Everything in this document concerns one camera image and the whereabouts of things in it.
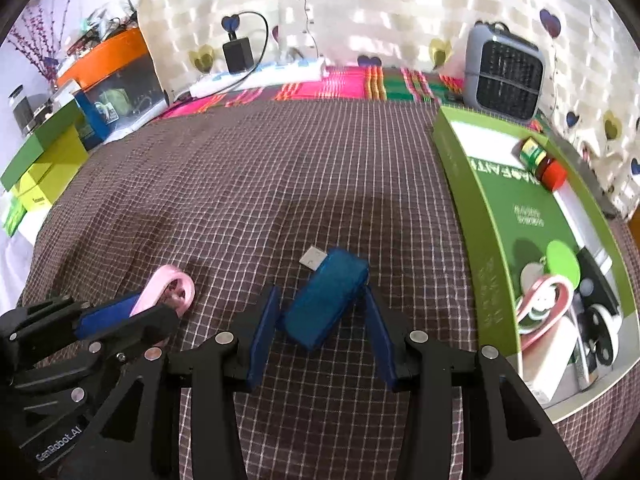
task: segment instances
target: balloon string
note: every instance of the balloon string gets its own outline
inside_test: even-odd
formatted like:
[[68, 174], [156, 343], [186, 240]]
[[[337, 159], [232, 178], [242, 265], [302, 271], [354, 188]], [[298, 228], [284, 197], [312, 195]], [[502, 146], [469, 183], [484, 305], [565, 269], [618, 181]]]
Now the balloon string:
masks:
[[320, 57], [319, 54], [319, 50], [318, 50], [318, 44], [316, 43], [316, 38], [314, 38], [314, 35], [311, 33], [311, 31], [309, 31], [309, 14], [308, 14], [308, 8], [306, 6], [306, 0], [305, 1], [305, 17], [306, 17], [306, 25], [305, 25], [305, 31], [310, 37], [311, 40], [314, 42], [314, 47], [316, 48], [316, 57]]

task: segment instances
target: space heater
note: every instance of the space heater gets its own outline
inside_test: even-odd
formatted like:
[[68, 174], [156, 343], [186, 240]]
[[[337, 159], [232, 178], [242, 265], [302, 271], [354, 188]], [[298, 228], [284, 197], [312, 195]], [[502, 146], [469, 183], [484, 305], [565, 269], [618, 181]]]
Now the space heater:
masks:
[[502, 23], [478, 22], [466, 43], [465, 104], [528, 123], [538, 110], [545, 57]]

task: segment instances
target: green packet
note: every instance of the green packet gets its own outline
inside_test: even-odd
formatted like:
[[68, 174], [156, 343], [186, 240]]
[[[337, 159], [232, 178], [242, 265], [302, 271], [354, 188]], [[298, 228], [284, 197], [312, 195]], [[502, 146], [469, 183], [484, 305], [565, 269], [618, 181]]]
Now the green packet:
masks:
[[24, 208], [22, 203], [15, 196], [12, 197], [9, 213], [2, 225], [2, 227], [4, 227], [4, 230], [10, 237], [15, 234], [18, 226], [20, 225], [20, 222], [22, 222], [22, 219], [26, 214], [27, 210]]

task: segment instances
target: pink strap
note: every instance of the pink strap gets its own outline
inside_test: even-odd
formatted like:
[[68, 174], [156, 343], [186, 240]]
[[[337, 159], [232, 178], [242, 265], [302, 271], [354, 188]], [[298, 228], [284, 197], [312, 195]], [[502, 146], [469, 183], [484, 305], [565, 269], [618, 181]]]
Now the pink strap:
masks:
[[[167, 291], [167, 287], [173, 282], [177, 282], [177, 286], [173, 290]], [[162, 300], [166, 304], [174, 307], [178, 317], [182, 317], [191, 306], [191, 302], [193, 302], [193, 298], [195, 297], [193, 280], [172, 265], [160, 267], [147, 282], [145, 290], [140, 294], [129, 317], [135, 316], [155, 306], [163, 296], [164, 298]]]
[[558, 322], [558, 320], [564, 316], [564, 313], [569, 309], [569, 306], [574, 299], [574, 286], [566, 277], [546, 274], [538, 279], [524, 295], [517, 312], [518, 321], [523, 320], [527, 316], [531, 311], [533, 304], [540, 298], [545, 289], [550, 286], [556, 286], [558, 288], [558, 300], [551, 308], [549, 315], [540, 327], [530, 334], [520, 336], [520, 347], [522, 348], [522, 351], [525, 351], [529, 346], [535, 343], [546, 333], [547, 330]]

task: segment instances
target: brown checkered tablecloth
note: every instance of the brown checkered tablecloth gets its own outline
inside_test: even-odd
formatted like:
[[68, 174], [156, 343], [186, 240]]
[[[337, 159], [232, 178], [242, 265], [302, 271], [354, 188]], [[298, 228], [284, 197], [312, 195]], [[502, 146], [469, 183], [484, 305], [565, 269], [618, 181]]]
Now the brown checkered tablecloth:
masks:
[[[369, 261], [371, 281], [416, 328], [474, 349], [465, 244], [430, 138], [436, 112], [409, 102], [253, 102], [149, 124], [98, 150], [60, 197], [38, 236], [24, 303], [63, 292], [98, 303], [174, 264], [197, 291], [173, 342], [187, 349], [226, 329], [267, 281], [288, 304], [309, 277], [298, 263], [306, 248], [340, 246]], [[612, 228], [638, 294], [638, 252], [621, 222]], [[626, 435], [639, 389], [636, 367], [559, 424], [585, 478]], [[185, 392], [183, 478], [189, 402]], [[248, 474], [393, 478], [406, 407], [406, 395], [375, 377], [361, 312], [310, 354], [278, 334], [262, 387], [236, 395]], [[452, 478], [462, 472], [460, 408], [457, 398]]]

